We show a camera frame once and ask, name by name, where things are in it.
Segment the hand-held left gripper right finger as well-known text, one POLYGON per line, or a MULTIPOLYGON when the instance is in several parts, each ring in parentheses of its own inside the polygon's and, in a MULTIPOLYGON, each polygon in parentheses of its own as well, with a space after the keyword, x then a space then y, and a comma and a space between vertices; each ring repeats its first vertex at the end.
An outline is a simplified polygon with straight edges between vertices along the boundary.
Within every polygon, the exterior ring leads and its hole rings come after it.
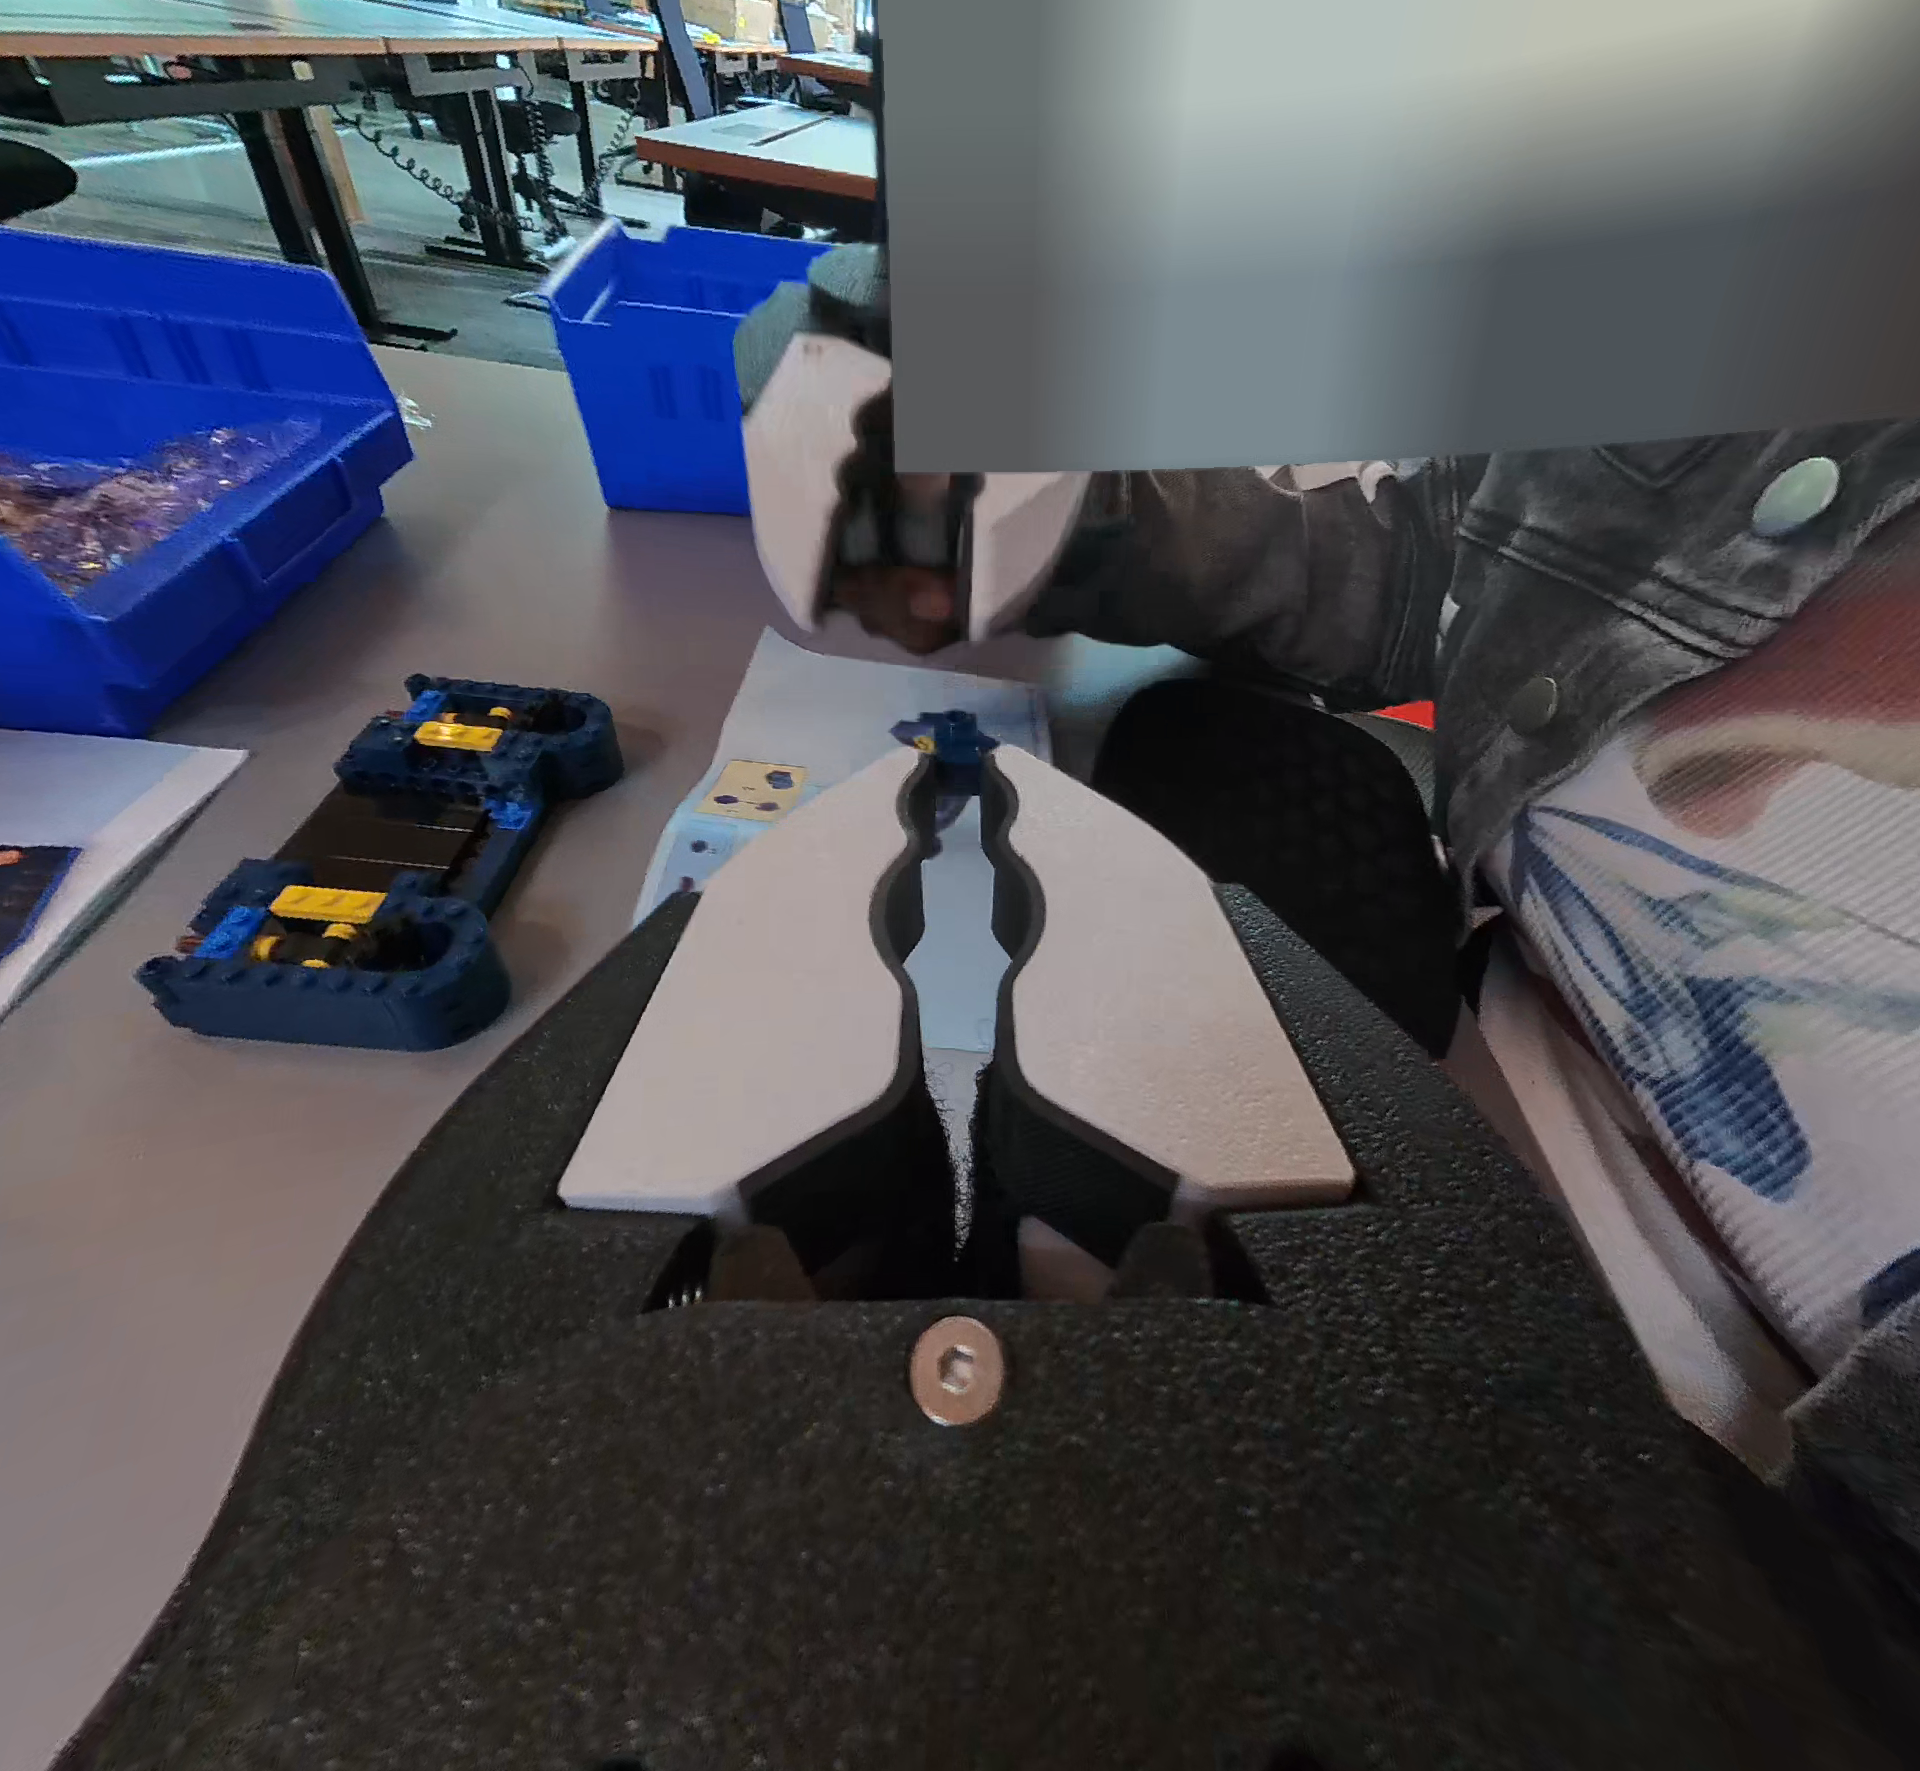
POLYGON ((1349 1149, 1212 882, 1022 749, 982 761, 993 1167, 1043 1223, 1346 1203, 1349 1149))

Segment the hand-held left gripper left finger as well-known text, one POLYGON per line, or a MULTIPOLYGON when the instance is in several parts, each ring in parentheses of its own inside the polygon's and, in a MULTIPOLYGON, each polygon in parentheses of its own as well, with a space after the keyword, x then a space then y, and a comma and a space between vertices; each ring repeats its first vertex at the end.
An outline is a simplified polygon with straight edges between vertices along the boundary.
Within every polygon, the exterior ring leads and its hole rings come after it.
POLYGON ((912 1096, 929 781, 924 751, 894 749, 718 870, 560 1177, 564 1209, 738 1221, 912 1096))

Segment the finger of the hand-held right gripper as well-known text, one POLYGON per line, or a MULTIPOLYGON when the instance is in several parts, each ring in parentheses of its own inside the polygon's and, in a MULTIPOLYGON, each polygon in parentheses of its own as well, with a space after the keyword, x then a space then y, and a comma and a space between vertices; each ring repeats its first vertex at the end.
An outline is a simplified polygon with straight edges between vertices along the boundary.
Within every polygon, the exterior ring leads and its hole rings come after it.
POLYGON ((1022 627, 1052 582, 1090 492, 1090 472, 984 475, 966 518, 966 638, 1022 627))
POLYGON ((800 633, 823 625, 844 521, 842 467, 858 412, 892 389, 888 359, 796 335, 743 412, 748 510, 762 573, 800 633))

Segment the small blue toy brick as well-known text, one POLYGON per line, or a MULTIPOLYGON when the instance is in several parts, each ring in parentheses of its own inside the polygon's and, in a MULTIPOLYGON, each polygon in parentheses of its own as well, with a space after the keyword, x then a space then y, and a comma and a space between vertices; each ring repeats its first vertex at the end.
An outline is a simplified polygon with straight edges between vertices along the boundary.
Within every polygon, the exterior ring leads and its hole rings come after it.
POLYGON ((947 831, 979 795, 984 758, 1000 744, 970 709, 925 709, 898 720, 892 736, 931 761, 931 837, 929 854, 943 852, 947 831))

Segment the person's right forearm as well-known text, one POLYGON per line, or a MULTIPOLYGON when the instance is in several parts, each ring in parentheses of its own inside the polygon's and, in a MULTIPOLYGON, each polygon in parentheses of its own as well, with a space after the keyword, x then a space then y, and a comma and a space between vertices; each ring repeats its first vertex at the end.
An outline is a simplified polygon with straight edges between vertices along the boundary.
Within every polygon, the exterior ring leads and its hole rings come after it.
POLYGON ((1295 489, 1255 467, 1101 472, 1022 616, 1371 709, 1437 698, 1457 532, 1489 455, 1295 489))

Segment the person's right hand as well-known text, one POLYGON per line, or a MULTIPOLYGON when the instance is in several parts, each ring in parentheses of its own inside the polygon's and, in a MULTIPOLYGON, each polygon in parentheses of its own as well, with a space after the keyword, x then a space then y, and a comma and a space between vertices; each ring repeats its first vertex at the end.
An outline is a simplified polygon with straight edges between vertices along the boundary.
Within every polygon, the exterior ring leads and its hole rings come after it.
POLYGON ((912 655, 935 655, 968 642, 966 611, 950 571, 864 562, 831 582, 831 607, 860 631, 912 655))

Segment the wooden edged office desk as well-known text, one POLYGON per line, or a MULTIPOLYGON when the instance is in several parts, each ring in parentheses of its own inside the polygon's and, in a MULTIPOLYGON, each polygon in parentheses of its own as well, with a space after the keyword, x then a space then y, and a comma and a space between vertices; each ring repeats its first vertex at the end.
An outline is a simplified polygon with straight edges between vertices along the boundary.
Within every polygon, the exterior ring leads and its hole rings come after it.
POLYGON ((682 184, 684 223, 763 232, 767 219, 847 244, 876 238, 876 126, 864 112, 751 103, 643 130, 635 163, 682 184))

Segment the small blue storage bin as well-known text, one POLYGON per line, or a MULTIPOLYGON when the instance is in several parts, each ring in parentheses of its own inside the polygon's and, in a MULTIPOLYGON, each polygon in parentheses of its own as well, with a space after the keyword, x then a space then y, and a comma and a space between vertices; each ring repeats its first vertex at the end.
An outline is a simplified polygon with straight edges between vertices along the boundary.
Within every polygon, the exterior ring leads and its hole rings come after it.
POLYGON ((540 287, 605 507, 747 517, 735 335, 827 244, 606 219, 540 287))

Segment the white instruction sheet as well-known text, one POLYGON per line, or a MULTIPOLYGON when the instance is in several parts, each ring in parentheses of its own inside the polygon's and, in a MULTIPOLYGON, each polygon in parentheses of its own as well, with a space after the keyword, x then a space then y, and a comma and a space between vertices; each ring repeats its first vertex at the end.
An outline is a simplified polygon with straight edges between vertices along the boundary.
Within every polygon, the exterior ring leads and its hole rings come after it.
MULTIPOLYGON (((1043 695, 1028 682, 970 677, 918 665, 821 655, 763 631, 725 720, 708 776, 676 809, 640 882, 633 919, 669 895, 703 889, 758 826, 704 809, 721 771, 758 763, 799 781, 799 800, 847 781, 896 749, 896 728, 937 709, 968 709, 982 733, 1054 758, 1043 695)), ((940 831, 924 864, 924 939, 905 970, 935 1054, 986 1056, 1007 954, 993 939, 993 868, 970 806, 940 831)))

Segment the blue and yellow toy brick model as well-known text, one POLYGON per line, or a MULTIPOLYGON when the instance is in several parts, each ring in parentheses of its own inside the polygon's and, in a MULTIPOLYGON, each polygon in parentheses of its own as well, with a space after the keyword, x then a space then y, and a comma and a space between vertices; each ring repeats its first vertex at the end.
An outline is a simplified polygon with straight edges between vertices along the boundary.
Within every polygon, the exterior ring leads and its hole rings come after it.
POLYGON ((511 999, 497 910, 549 817, 624 771, 599 695, 413 674, 306 820, 228 870, 134 982, 203 1040, 465 1045, 511 999))

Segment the dark denim jacket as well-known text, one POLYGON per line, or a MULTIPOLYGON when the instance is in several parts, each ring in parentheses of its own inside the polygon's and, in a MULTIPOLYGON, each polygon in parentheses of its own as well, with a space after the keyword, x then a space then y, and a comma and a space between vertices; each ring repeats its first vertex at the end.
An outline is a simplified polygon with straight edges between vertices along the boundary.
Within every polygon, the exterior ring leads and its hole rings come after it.
POLYGON ((1430 698, 1462 873, 1644 704, 1738 665, 1915 510, 1915 421, 1430 458, 1430 698))

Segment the large blue storage bin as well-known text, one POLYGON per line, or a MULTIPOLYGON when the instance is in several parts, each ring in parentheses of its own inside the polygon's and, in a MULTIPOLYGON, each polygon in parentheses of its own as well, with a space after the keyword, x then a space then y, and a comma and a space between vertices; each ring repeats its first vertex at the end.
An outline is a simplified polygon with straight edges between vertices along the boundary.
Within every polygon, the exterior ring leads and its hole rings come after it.
POLYGON ((6 728, 146 735, 382 518, 413 459, 327 272, 6 232, 6 455, 130 462, 260 421, 321 438, 73 596, 6 545, 6 728))

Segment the long dark office desk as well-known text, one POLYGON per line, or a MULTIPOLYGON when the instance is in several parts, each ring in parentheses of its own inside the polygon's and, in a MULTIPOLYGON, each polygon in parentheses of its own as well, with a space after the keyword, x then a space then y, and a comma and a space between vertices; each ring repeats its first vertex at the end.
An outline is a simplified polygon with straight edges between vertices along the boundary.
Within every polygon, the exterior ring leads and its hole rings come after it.
POLYGON ((537 103, 535 67, 553 62, 558 88, 584 115, 590 85, 643 78, 655 49, 645 31, 414 0, 6 0, 2 111, 68 130, 228 121, 279 252, 325 267, 375 343, 422 347, 452 335, 382 311, 325 163, 321 117, 369 78, 397 78, 430 108, 450 105, 478 257, 535 272, 497 94, 537 103))

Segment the heap of bagged toy bricks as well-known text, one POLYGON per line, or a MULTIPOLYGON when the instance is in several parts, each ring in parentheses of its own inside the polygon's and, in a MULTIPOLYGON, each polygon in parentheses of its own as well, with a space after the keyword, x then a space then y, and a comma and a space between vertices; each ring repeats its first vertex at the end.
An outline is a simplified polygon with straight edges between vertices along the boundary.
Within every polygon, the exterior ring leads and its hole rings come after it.
POLYGON ((2 541, 73 596, 321 438, 317 421, 195 429, 130 462, 2 455, 2 541))

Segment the white instruction booklet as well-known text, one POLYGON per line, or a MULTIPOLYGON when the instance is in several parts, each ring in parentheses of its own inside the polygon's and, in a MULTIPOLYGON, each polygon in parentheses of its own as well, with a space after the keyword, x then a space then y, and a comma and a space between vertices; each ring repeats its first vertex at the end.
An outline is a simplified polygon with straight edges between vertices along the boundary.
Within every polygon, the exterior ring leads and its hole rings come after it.
POLYGON ((2 1013, 109 916, 247 751, 2 735, 2 1013))

